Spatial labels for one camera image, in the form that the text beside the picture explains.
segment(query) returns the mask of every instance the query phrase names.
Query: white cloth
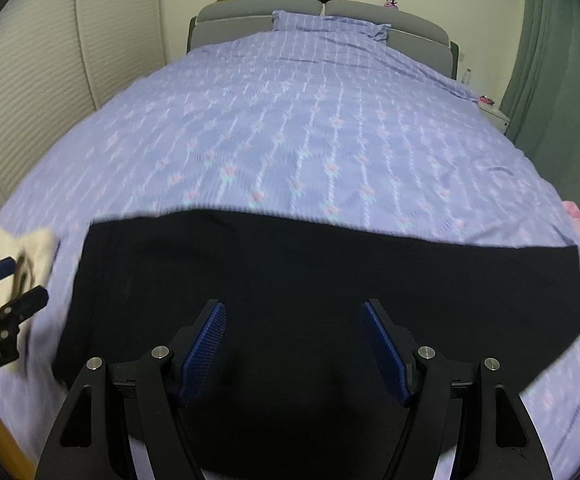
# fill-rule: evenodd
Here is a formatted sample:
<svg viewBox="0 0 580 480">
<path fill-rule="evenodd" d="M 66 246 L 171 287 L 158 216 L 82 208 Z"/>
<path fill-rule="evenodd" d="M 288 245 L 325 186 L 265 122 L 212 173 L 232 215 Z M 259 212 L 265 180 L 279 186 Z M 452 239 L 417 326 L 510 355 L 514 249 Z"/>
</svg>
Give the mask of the white cloth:
<svg viewBox="0 0 580 480">
<path fill-rule="evenodd" d="M 0 280 L 0 308 L 37 285 L 45 286 L 50 277 L 58 240 L 49 229 L 40 229 L 21 237 L 14 237 L 0 228 L 0 260 L 11 256 L 16 261 L 16 272 Z M 27 337 L 31 319 L 20 324 L 16 348 L 20 357 L 6 365 L 12 372 L 24 374 Z"/>
</svg>

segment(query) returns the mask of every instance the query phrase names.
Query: black cloth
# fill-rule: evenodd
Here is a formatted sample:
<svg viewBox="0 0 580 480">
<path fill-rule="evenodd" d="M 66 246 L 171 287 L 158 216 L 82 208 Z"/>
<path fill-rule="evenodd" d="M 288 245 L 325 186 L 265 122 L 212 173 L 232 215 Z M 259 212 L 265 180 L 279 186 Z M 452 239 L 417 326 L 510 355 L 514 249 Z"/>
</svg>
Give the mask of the black cloth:
<svg viewBox="0 0 580 480">
<path fill-rule="evenodd" d="M 90 227 L 55 377 L 70 385 L 91 356 L 122 362 L 166 345 L 210 298 L 226 305 L 227 331 L 182 416 L 199 465 L 237 478 L 382 478 L 406 410 L 359 329 L 369 298 L 450 359 L 496 357 L 519 389 L 580 333 L 576 247 L 192 210 Z"/>
</svg>

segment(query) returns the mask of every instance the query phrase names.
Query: metal screw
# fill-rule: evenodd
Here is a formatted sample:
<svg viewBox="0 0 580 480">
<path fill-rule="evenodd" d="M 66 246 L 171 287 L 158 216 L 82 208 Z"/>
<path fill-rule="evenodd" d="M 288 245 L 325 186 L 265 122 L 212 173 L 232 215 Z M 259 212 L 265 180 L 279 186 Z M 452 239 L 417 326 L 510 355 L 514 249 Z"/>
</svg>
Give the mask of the metal screw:
<svg viewBox="0 0 580 480">
<path fill-rule="evenodd" d="M 432 359 L 436 355 L 435 349 L 429 346 L 421 346 L 417 352 L 423 359 Z"/>
<path fill-rule="evenodd" d="M 96 370 L 97 368 L 100 367 L 100 365 L 103 364 L 103 360 L 100 357 L 92 357 L 87 361 L 86 366 L 90 369 L 90 370 Z"/>
<path fill-rule="evenodd" d="M 167 354 L 169 354 L 169 348 L 167 346 L 156 346 L 152 349 L 151 351 L 152 357 L 156 358 L 156 359 L 163 359 L 163 357 L 166 357 Z"/>
<path fill-rule="evenodd" d="M 494 359 L 494 357 L 488 357 L 484 362 L 484 365 L 486 365 L 486 368 L 488 370 L 499 370 L 499 368 L 501 367 L 501 363 L 499 363 L 499 361 L 497 361 L 496 359 Z"/>
</svg>

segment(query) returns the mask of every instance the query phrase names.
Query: gray headboard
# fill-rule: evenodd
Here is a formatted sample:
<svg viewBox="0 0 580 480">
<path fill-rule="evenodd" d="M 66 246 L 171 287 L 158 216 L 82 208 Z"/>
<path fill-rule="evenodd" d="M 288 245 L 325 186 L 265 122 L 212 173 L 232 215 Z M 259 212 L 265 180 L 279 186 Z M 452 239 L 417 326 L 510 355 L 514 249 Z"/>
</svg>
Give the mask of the gray headboard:
<svg viewBox="0 0 580 480">
<path fill-rule="evenodd" d="M 331 0 L 230 0 L 201 9 L 190 21 L 187 51 L 272 30 L 272 12 L 285 10 L 318 16 L 346 16 L 372 23 L 391 23 L 387 45 L 456 79 L 459 47 L 435 23 L 400 10 L 372 4 Z"/>
</svg>

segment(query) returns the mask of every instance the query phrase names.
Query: plastic bottle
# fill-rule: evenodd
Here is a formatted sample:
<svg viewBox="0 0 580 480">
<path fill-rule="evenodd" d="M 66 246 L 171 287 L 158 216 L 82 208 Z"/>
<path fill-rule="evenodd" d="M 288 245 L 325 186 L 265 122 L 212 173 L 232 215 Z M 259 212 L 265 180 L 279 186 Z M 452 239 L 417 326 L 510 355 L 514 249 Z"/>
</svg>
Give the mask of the plastic bottle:
<svg viewBox="0 0 580 480">
<path fill-rule="evenodd" d="M 469 84 L 470 84 L 470 79 L 471 79 L 471 78 L 472 78 L 472 70 L 471 70 L 471 69 L 468 69 L 468 70 L 466 70 L 466 71 L 465 71 L 465 74 L 464 74 L 464 76 L 462 77 L 462 79 L 461 79 L 461 82 L 462 82 L 464 85 L 469 85 Z"/>
</svg>

